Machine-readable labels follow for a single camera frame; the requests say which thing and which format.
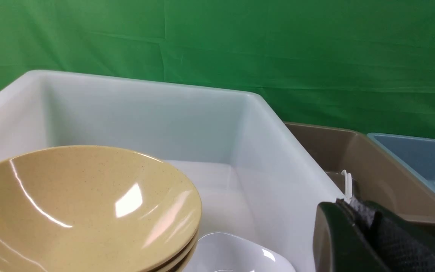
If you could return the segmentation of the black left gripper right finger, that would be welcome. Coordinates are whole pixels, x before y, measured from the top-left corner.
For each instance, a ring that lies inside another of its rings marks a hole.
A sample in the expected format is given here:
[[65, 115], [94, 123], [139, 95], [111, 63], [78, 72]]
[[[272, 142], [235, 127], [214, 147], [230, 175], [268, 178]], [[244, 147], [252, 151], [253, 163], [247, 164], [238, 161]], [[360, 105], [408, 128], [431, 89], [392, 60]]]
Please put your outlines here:
[[352, 197], [356, 226], [392, 272], [435, 272], [435, 239], [381, 205]]

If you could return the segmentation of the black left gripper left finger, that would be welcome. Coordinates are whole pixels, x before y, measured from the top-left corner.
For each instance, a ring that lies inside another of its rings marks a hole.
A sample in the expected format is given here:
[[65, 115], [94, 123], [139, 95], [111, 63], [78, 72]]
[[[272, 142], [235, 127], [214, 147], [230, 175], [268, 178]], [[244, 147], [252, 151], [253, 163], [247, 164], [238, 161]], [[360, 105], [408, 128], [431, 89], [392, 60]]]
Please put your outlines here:
[[389, 272], [374, 252], [345, 203], [316, 207], [313, 257], [316, 272]]

